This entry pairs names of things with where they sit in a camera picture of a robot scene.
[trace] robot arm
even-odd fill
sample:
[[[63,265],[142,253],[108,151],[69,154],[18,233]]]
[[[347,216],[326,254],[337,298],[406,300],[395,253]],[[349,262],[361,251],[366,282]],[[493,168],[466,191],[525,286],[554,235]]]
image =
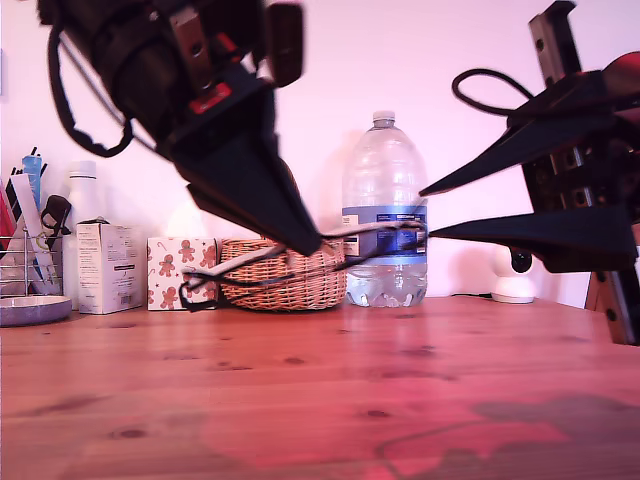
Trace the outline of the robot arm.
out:
[[[275,87],[302,73],[302,9],[262,0],[39,0],[58,116],[83,148],[124,150],[136,119],[203,210],[304,255],[322,239],[278,156]],[[98,73],[125,118],[105,148],[75,128],[60,78],[61,33]],[[273,82],[249,72],[267,60]]]

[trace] electrical cable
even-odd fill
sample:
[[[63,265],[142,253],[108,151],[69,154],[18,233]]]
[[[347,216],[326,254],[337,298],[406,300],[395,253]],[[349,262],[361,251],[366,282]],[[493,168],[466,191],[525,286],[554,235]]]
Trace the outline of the electrical cable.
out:
[[[404,229],[425,229],[424,226],[420,226],[417,227],[416,226],[416,222],[402,222],[402,223],[397,223],[394,224],[393,226],[389,225],[389,226],[379,226],[375,229],[371,229],[369,230],[370,232],[376,232],[376,231],[382,231],[382,230],[404,230]],[[349,237],[352,236],[352,233],[349,234],[345,234],[342,235],[342,237],[339,237],[338,235],[327,235],[327,238],[331,238],[331,239],[337,239],[337,238],[344,238],[344,237]],[[366,261],[373,259],[373,258],[377,258],[377,257],[381,257],[381,256],[386,256],[386,255],[395,255],[395,254],[399,254],[402,253],[404,251],[407,250],[413,250],[416,249],[418,247],[421,247],[424,245],[424,243],[426,242],[426,235],[425,235],[425,239],[422,241],[416,241],[416,242],[410,242],[406,245],[403,245],[402,248],[399,248],[397,250],[394,251],[387,251],[383,245],[379,245],[377,248],[375,248],[373,251],[369,252],[368,254],[355,258],[353,260],[345,260],[344,262],[338,264],[338,265],[334,265],[333,267],[327,268],[325,266],[321,266],[318,267],[314,270],[310,270],[307,272],[304,272],[303,274],[298,274],[298,276],[295,273],[289,273],[287,275],[281,276],[281,277],[277,277],[277,278],[270,278],[270,279],[266,279],[266,280],[257,280],[257,281],[253,281],[253,282],[246,282],[246,281],[238,281],[232,278],[227,277],[227,274],[239,269],[239,268],[243,268],[248,266],[249,264],[252,263],[256,263],[259,261],[264,261],[267,260],[269,258],[274,258],[279,256],[280,254],[282,254],[284,252],[284,247],[282,250],[280,251],[265,251],[265,255],[264,256],[260,256],[260,257],[252,257],[251,260],[249,262],[243,262],[237,266],[234,266],[231,270],[226,271],[223,274],[220,275],[211,275],[208,273],[204,273],[204,272],[184,272],[184,274],[187,277],[190,277],[190,279],[195,279],[197,280],[195,283],[192,283],[191,280],[184,282],[180,288],[178,289],[178,296],[180,298],[180,302],[182,304],[182,306],[184,308],[186,308],[187,310],[189,310],[190,312],[197,312],[200,310],[204,310],[213,306],[218,306],[218,302],[216,300],[208,300],[208,301],[204,301],[204,302],[198,302],[198,303],[194,303],[194,302],[189,302],[187,300],[187,297],[185,296],[184,292],[185,290],[193,290],[193,289],[197,289],[202,287],[205,283],[209,283],[209,282],[216,282],[216,283],[221,283],[221,284],[226,284],[226,285],[232,285],[232,286],[236,286],[236,287],[241,287],[241,288],[260,288],[262,287],[261,290],[257,290],[257,291],[252,291],[249,292],[247,294],[244,295],[240,295],[240,296],[236,296],[233,297],[231,300],[241,300],[243,298],[246,297],[250,297],[252,295],[255,295],[257,293],[262,293],[265,290],[267,290],[268,288],[270,288],[271,286],[275,285],[275,284],[279,284],[281,286],[290,286],[291,284],[295,284],[298,282],[302,282],[302,281],[307,281],[311,278],[315,278],[315,277],[319,277],[319,276],[324,276],[327,275],[329,273],[335,273],[335,272],[340,272],[343,270],[346,270],[348,268],[357,266],[357,265],[361,265],[363,263],[365,263]]]
[[[69,44],[66,38],[61,37],[60,44],[62,45],[62,50],[67,54],[67,57],[69,57],[69,60],[71,60],[71,63],[73,64],[77,72],[80,74],[80,76],[84,79],[85,83],[87,84],[87,86],[89,87],[93,95],[96,97],[96,99],[107,110],[107,112],[109,112],[111,117],[120,125],[122,125],[123,123],[122,115],[113,106],[113,104],[105,98],[104,94],[100,91],[100,88],[98,88],[98,86],[93,82],[93,80],[91,79],[87,71],[82,66],[82,63],[80,62],[78,57],[75,55],[75,53],[73,53],[73,51],[69,47]],[[153,147],[153,145],[151,145],[149,142],[141,138],[135,132],[133,134],[133,139],[137,141],[140,145],[142,145],[144,148],[146,148],[147,150],[157,154],[155,147]]]
[[[507,74],[488,68],[473,68],[471,70],[467,70],[466,72],[462,72],[453,80],[451,83],[451,90],[456,98],[476,110],[501,117],[544,119],[575,117],[578,115],[610,115],[611,110],[619,108],[620,105],[625,105],[625,108],[629,108],[629,104],[636,104],[640,101],[640,92],[634,92],[628,95],[608,96],[568,108],[553,108],[549,110],[533,110],[526,107],[523,109],[501,108],[479,102],[462,93],[460,90],[460,84],[468,78],[476,76],[486,76],[502,80],[514,87],[529,100],[534,98],[533,95]]]
[[[58,47],[60,46],[60,36],[64,31],[64,23],[59,7],[55,2],[54,21],[49,34],[47,44],[47,62],[49,67],[49,84],[51,86],[51,95],[56,107],[56,113],[60,119],[62,127],[71,137],[71,139],[85,150],[105,158],[114,157],[121,153],[131,143],[133,139],[133,127],[131,126],[131,118],[125,117],[123,122],[122,138],[118,145],[106,148],[104,145],[94,143],[90,135],[76,128],[76,121],[73,118],[69,100],[60,76],[60,54]]]

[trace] bottle cap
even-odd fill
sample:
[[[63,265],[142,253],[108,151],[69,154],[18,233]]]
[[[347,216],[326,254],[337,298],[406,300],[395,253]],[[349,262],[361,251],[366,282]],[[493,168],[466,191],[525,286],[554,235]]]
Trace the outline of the bottle cap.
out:
[[[392,120],[395,121],[396,112],[393,110],[378,110],[377,112],[373,112],[373,121],[377,122],[378,120]]]
[[[93,160],[79,160],[71,162],[69,178],[96,178],[96,162]]]

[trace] robotic claw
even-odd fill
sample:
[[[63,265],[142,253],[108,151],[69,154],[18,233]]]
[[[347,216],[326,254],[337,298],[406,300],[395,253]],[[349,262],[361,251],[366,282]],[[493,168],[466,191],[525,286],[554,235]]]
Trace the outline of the robotic claw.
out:
[[[533,214],[468,222],[430,236],[528,250],[551,272],[597,272],[614,341],[637,345],[640,286],[631,226],[640,220],[640,53],[582,72],[568,22],[574,6],[556,1],[530,22],[547,89],[529,94],[520,108],[488,107],[460,92],[464,78],[483,71],[454,81],[456,96],[507,116],[508,128],[478,158],[421,195],[521,165]],[[302,72],[300,6],[265,8],[262,0],[39,0],[39,11],[42,23],[52,26],[53,98],[78,144],[97,155],[116,155],[131,142],[135,118],[156,140],[157,153],[190,182],[201,209],[303,255],[320,248],[323,237],[278,157],[274,133],[273,89]],[[123,138],[116,147],[94,144],[75,128],[59,73],[62,32],[123,113]],[[247,55],[256,70],[268,62],[273,82],[243,66]]]
[[[303,254],[318,250],[316,230],[278,157],[275,87],[302,73],[303,14],[262,0],[39,0],[51,25],[49,74],[58,116],[83,148],[120,153],[136,119],[190,182],[203,210]],[[64,32],[100,75],[125,118],[123,138],[107,149],[75,121],[60,78]],[[273,82],[255,69],[266,60]]]

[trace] small bowl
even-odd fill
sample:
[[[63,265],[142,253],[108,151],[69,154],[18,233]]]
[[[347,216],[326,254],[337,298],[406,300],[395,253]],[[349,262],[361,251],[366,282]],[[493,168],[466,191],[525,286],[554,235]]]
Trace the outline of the small bowl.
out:
[[[0,299],[0,327],[56,322],[69,315],[69,297],[33,296]]]

